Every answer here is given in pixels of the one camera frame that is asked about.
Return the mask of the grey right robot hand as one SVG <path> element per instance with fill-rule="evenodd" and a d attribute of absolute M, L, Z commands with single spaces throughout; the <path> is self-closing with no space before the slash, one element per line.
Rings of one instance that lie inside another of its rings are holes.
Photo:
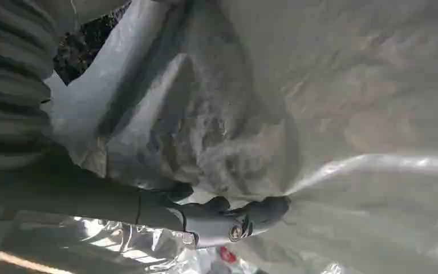
<path fill-rule="evenodd" d="M 288 211 L 289 200 L 268 197 L 237 209 L 223 197 L 177 204 L 168 193 L 113 183 L 55 153 L 0 155 L 0 206 L 165 228 L 204 248 L 269 230 Z"/>

